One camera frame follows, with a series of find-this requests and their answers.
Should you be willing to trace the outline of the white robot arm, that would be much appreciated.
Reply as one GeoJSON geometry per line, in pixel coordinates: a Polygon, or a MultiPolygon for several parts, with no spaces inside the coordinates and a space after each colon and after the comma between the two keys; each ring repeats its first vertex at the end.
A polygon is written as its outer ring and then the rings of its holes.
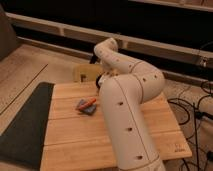
{"type": "Polygon", "coordinates": [[[162,71],[120,54],[113,38],[96,44],[94,53],[104,68],[99,99],[117,167],[121,171],[166,171],[141,110],[143,103],[162,92],[162,71]]]}

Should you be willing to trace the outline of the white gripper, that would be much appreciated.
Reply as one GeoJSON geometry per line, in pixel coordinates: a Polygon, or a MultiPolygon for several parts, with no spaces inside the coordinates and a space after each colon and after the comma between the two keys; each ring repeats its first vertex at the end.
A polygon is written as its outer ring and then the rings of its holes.
{"type": "Polygon", "coordinates": [[[103,73],[99,64],[80,64],[73,69],[73,80],[75,82],[95,81],[103,73]]]}

